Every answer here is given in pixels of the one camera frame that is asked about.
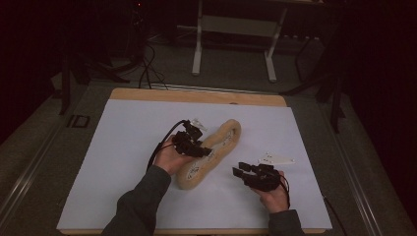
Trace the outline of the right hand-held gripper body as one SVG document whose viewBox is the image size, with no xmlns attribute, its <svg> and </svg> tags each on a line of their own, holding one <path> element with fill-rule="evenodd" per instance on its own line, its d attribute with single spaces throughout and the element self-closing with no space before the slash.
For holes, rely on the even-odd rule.
<svg viewBox="0 0 417 236">
<path fill-rule="evenodd" d="M 269 192 L 275 190 L 279 185 L 282 185 L 280 181 L 279 171 L 275 169 L 277 165 L 294 164 L 295 160 L 289 157 L 283 157 L 278 154 L 267 152 L 263 157 L 258 159 L 258 164 L 251 164 L 254 166 L 252 172 L 245 172 L 250 175 L 250 178 L 244 181 L 244 184 L 250 188 L 260 190 L 263 192 Z M 287 187 L 286 192 L 289 192 L 289 184 L 285 178 Z"/>
</svg>

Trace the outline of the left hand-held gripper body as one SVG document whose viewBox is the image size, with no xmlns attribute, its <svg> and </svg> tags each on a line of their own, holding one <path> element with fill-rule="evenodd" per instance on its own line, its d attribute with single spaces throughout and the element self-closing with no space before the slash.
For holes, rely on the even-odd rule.
<svg viewBox="0 0 417 236">
<path fill-rule="evenodd" d="M 178 153 L 192 156 L 193 148 L 202 147 L 200 137 L 203 135 L 203 133 L 189 120 L 182 120 L 181 124 L 185 130 L 178 131 L 174 135 L 172 142 Z"/>
</svg>

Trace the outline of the tan plush black-lined earmuffs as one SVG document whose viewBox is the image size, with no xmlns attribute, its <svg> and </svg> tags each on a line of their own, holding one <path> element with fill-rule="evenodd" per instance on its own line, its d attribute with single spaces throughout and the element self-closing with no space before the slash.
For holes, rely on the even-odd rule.
<svg viewBox="0 0 417 236">
<path fill-rule="evenodd" d="M 202 143 L 202 147 L 209 148 L 210 152 L 185 164 L 176 173 L 178 187 L 181 190 L 197 187 L 221 160 L 235 149 L 241 133 L 242 128 L 238 121 L 229 119 L 223 123 Z"/>
</svg>

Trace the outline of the person's right hand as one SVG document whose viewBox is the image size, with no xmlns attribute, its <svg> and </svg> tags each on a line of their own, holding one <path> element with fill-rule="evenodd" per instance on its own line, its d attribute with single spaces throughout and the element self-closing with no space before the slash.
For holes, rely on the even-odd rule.
<svg viewBox="0 0 417 236">
<path fill-rule="evenodd" d="M 285 190 L 287 184 L 285 183 L 284 172 L 279 171 L 279 175 L 282 185 L 279 185 L 275 190 L 263 192 L 254 189 L 254 192 L 260 196 L 261 203 L 269 213 L 278 213 L 289 210 L 289 197 Z"/>
</svg>

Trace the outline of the person's left hand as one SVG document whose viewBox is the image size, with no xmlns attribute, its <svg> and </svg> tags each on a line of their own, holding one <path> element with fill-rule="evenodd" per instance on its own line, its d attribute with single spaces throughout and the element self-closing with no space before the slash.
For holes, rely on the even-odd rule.
<svg viewBox="0 0 417 236">
<path fill-rule="evenodd" d="M 172 139 L 173 135 L 163 143 L 153 162 L 155 166 L 165 170 L 169 175 L 175 174 L 182 166 L 194 160 L 192 156 L 178 153 Z"/>
</svg>

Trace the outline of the metal strip behind table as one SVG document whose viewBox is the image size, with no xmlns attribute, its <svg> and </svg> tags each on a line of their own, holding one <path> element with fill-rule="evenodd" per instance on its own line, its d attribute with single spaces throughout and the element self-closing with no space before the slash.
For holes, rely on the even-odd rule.
<svg viewBox="0 0 417 236">
<path fill-rule="evenodd" d="M 168 85 L 153 84 L 150 86 L 145 86 L 145 89 L 234 92 L 234 93 L 248 93 L 248 94 L 278 95 L 278 92 L 270 92 L 270 91 L 243 90 L 243 89 L 234 89 L 234 88 L 207 88 L 207 87 L 179 86 L 179 85 L 170 85 L 170 84 Z"/>
</svg>

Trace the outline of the white metal stand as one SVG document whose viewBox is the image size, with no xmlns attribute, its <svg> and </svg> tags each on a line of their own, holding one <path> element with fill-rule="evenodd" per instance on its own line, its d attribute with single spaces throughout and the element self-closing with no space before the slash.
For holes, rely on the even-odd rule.
<svg viewBox="0 0 417 236">
<path fill-rule="evenodd" d="M 194 53 L 192 74 L 198 76 L 201 71 L 202 64 L 202 37 L 204 31 L 220 32 L 229 34 L 242 34 L 260 37 L 269 37 L 271 44 L 268 50 L 264 52 L 268 79 L 271 83 L 277 82 L 272 56 L 280 33 L 287 15 L 288 8 L 283 7 L 280 10 L 279 18 L 276 22 L 260 21 L 250 19 L 228 18 L 220 16 L 205 15 L 203 13 L 204 0 L 198 1 L 197 16 L 197 40 Z"/>
</svg>

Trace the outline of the metal floor rail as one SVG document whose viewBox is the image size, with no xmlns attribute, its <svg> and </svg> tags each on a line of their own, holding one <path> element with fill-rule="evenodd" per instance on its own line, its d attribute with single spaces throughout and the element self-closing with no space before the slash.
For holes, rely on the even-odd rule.
<svg viewBox="0 0 417 236">
<path fill-rule="evenodd" d="M 36 172 L 39 166 L 44 162 L 44 158 L 52 146 L 54 139 L 72 120 L 73 113 L 73 110 L 68 110 L 63 115 L 58 116 L 58 120 L 47 133 L 45 140 L 39 146 L 39 149 L 34 154 L 34 157 L 30 160 L 30 163 L 15 182 L 11 192 L 7 195 L 5 201 L 0 206 L 0 228 L 6 225 L 7 221 L 10 220 L 16 211 L 16 208 L 25 197 L 32 181 L 35 178 Z"/>
<path fill-rule="evenodd" d="M 332 138 L 336 142 L 337 150 L 342 161 L 342 167 L 347 178 L 349 188 L 351 189 L 352 196 L 355 200 L 356 206 L 361 214 L 362 220 L 368 231 L 369 236 L 383 236 L 383 232 L 379 223 L 377 222 L 368 197 L 366 196 L 364 189 L 361 185 L 354 166 L 350 160 L 350 155 L 342 142 L 340 134 L 337 134 L 333 129 L 329 118 L 329 110 L 326 105 L 320 105 L 320 110 L 328 130 L 331 133 Z"/>
</svg>

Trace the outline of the black stand with tall post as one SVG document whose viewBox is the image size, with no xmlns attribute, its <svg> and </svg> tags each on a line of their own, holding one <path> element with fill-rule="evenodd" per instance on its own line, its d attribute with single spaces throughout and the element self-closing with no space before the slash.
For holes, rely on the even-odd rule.
<svg viewBox="0 0 417 236">
<path fill-rule="evenodd" d="M 347 64 L 347 59 L 341 55 L 340 27 L 343 18 L 343 15 L 338 15 L 338 17 L 328 18 L 318 24 L 319 41 L 324 49 L 317 64 L 300 86 L 280 92 L 281 95 L 294 95 L 305 89 L 320 86 L 315 95 L 316 101 L 324 103 L 331 97 L 329 121 L 337 134 L 339 133 L 341 90 Z"/>
</svg>

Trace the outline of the black floor bracket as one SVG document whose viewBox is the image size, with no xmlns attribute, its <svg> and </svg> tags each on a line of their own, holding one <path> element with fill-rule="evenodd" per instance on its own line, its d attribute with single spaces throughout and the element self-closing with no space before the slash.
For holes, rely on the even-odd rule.
<svg viewBox="0 0 417 236">
<path fill-rule="evenodd" d="M 90 117 L 85 115 L 72 115 L 68 121 L 67 128 L 86 128 L 89 125 Z"/>
</svg>

